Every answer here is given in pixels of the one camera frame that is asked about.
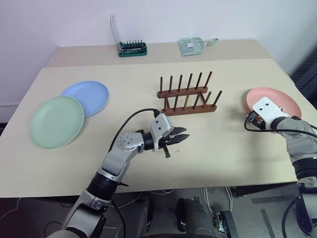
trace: floor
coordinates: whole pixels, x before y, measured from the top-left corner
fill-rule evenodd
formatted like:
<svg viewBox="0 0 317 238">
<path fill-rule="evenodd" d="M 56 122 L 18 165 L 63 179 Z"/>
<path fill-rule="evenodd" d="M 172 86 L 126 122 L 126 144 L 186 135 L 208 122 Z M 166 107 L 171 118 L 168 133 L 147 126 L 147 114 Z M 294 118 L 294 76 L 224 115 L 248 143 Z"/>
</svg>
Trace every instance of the floor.
<svg viewBox="0 0 317 238">
<path fill-rule="evenodd" d="M 227 210 L 229 199 L 222 187 L 209 188 L 210 204 L 214 210 Z M 114 199 L 117 206 L 136 198 L 140 193 L 115 194 Z M 233 198 L 233 219 L 240 238 L 281 238 L 281 220 L 283 213 L 290 201 L 298 194 L 295 184 L 274 188 L 244 197 Z M 147 235 L 160 233 L 179 233 L 176 225 L 174 209 L 179 198 L 200 197 L 203 200 L 203 190 L 177 189 L 167 195 L 155 195 L 143 192 L 154 204 L 154 218 L 151 222 L 151 229 Z M 6 211 L 16 207 L 17 198 L 0 199 L 0 216 Z M 3 238 L 43 238 L 60 228 L 58 223 L 62 222 L 68 211 L 69 204 L 43 201 L 35 198 L 22 198 L 18 209 L 9 213 L 0 220 L 0 237 Z M 304 238 L 304 234 L 297 226 L 294 216 L 295 210 L 288 214 L 286 232 L 292 238 Z M 109 208 L 105 212 L 107 218 L 106 226 L 115 228 L 120 220 L 114 209 Z M 102 237 L 115 237 L 116 229 L 105 228 Z"/>
</svg>

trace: wooden peg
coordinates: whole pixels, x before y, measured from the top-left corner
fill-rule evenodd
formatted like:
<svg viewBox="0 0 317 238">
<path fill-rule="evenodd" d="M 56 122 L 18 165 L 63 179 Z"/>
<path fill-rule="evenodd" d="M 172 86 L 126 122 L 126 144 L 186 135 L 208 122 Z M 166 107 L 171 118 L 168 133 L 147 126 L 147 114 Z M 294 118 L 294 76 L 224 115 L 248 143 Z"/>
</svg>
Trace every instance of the wooden peg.
<svg viewBox="0 0 317 238">
<path fill-rule="evenodd" d="M 199 96 L 200 96 L 200 94 L 197 94 L 197 97 L 196 97 L 196 100 L 195 100 L 193 109 L 195 109 L 195 107 L 196 107 L 196 105 L 197 105 L 197 103 L 198 103 Z"/>
<path fill-rule="evenodd" d="M 163 77 L 160 78 L 159 93 L 162 93 L 162 89 L 163 89 Z"/>
<path fill-rule="evenodd" d="M 174 103 L 174 111 L 176 110 L 176 105 L 177 105 L 177 100 L 178 100 L 178 96 L 175 97 L 175 103 Z"/>
<path fill-rule="evenodd" d="M 186 89 L 187 91 L 189 89 L 190 81 L 192 81 L 192 77 L 193 77 L 193 73 L 191 73 L 190 76 L 189 76 L 189 81 L 188 81 L 187 89 Z"/>
<path fill-rule="evenodd" d="M 167 105 L 167 108 L 170 109 L 168 98 L 166 98 L 166 105 Z"/>
<path fill-rule="evenodd" d="M 178 90 L 177 90 L 178 92 L 180 90 L 180 85 L 182 84 L 182 78 L 183 78 L 183 75 L 181 74 L 179 78 L 179 83 L 178 83 Z"/>
<path fill-rule="evenodd" d="M 206 100 L 205 100 L 205 102 L 204 102 L 203 108 L 206 106 L 210 95 L 211 95 L 211 91 L 210 91 L 210 92 L 208 93 L 208 95 L 207 95 L 207 98 L 206 98 Z"/>
<path fill-rule="evenodd" d="M 205 103 L 205 98 L 204 98 L 204 95 L 202 93 L 200 93 L 200 97 L 202 98 L 203 103 Z"/>
<path fill-rule="evenodd" d="M 207 78 L 207 81 L 206 81 L 206 83 L 205 83 L 204 88 L 207 87 L 207 84 L 208 84 L 208 82 L 209 82 L 209 79 L 210 79 L 210 77 L 211 77 L 211 74 L 212 74 L 212 71 L 210 71 L 210 73 L 209 73 L 209 75 L 208 75 L 208 78 Z"/>
<path fill-rule="evenodd" d="M 197 81 L 197 84 L 196 84 L 196 87 L 195 87 L 195 90 L 197 90 L 197 88 L 198 88 L 199 81 L 200 81 L 200 78 L 202 77 L 202 74 L 203 73 L 200 72 L 199 77 L 198 77 L 198 81 Z"/>
<path fill-rule="evenodd" d="M 172 82 L 173 82 L 173 75 L 170 76 L 170 80 L 169 80 L 169 93 L 171 92 L 172 90 Z"/>
<path fill-rule="evenodd" d="M 213 107 L 216 106 L 216 103 L 217 103 L 218 99 L 220 98 L 221 94 L 222 94 L 222 91 L 220 90 L 218 95 L 217 95 L 217 97 L 216 97 L 216 99 L 215 99 L 215 101 L 213 102 L 213 105 L 212 105 Z"/>
<path fill-rule="evenodd" d="M 189 98 L 189 95 L 186 96 L 186 100 L 185 100 L 185 103 L 184 103 L 183 110 L 185 110 L 185 108 L 186 108 L 186 106 L 187 106 L 188 98 Z"/>
<path fill-rule="evenodd" d="M 166 102 L 167 102 L 167 98 L 164 98 L 164 112 L 166 112 Z"/>
</svg>

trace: beige tabletop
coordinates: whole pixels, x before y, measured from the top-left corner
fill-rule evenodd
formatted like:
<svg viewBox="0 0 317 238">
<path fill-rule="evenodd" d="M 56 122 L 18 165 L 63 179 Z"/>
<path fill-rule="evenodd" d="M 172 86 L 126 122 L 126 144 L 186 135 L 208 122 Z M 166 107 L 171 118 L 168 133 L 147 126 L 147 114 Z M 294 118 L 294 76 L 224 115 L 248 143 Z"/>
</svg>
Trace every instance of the beige tabletop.
<svg viewBox="0 0 317 238">
<path fill-rule="evenodd" d="M 163 107 L 163 99 L 157 98 L 160 76 L 166 89 L 170 75 L 177 78 L 182 73 L 185 85 L 192 72 L 195 85 L 202 72 L 204 84 L 211 70 L 211 102 L 223 90 L 217 110 L 172 117 L 173 124 L 187 128 L 190 137 L 170 146 L 168 159 L 162 151 L 146 151 L 136 156 L 123 179 L 130 186 L 121 186 L 118 191 L 294 181 L 285 139 L 243 128 L 245 95 L 262 86 L 291 96 L 302 110 L 302 119 L 316 123 L 314 107 L 272 59 L 59 67 L 42 69 L 0 137 L 0 196 L 80 194 L 122 123 L 139 109 Z M 36 146 L 29 135 L 36 109 L 68 86 L 84 80 L 101 82 L 109 89 L 106 107 L 86 118 L 81 133 L 70 144 L 51 150 Z M 148 130 L 152 120 L 152 113 L 144 112 L 135 116 L 123 131 Z"/>
<path fill-rule="evenodd" d="M 222 40 L 206 47 L 201 55 L 183 57 L 177 42 L 147 44 L 143 57 L 118 57 L 115 45 L 60 47 L 51 57 L 47 68 L 116 64 L 173 63 L 211 60 L 242 60 L 271 58 L 255 40 Z"/>
</svg>

